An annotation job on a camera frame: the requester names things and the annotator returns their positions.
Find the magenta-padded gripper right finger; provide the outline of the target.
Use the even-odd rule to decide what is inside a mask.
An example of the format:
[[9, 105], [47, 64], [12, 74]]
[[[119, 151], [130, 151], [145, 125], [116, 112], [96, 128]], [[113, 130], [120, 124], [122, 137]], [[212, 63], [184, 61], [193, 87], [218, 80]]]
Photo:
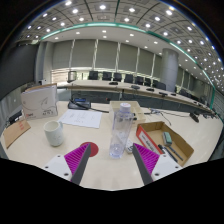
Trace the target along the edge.
[[136, 143], [133, 144], [132, 153], [145, 185], [182, 169], [169, 155], [158, 155]]

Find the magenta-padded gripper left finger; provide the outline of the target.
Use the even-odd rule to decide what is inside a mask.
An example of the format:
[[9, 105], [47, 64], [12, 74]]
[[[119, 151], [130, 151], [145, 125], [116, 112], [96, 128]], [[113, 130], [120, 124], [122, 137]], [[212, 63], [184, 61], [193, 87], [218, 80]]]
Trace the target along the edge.
[[57, 154], [43, 169], [79, 185], [90, 154], [91, 146], [89, 144], [84, 144], [66, 155]]

